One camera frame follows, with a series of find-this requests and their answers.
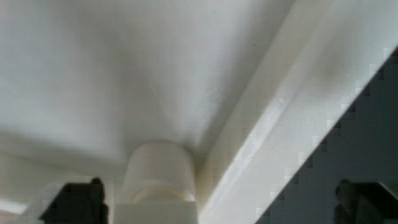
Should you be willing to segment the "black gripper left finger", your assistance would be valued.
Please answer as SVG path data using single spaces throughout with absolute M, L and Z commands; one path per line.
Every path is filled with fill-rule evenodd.
M 95 178 L 86 183 L 52 184 L 34 199 L 17 224 L 109 224 L 102 179 Z

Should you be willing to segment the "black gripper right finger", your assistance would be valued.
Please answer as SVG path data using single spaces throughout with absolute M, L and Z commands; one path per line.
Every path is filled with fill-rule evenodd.
M 398 189 L 383 182 L 342 180 L 335 224 L 398 224 Z

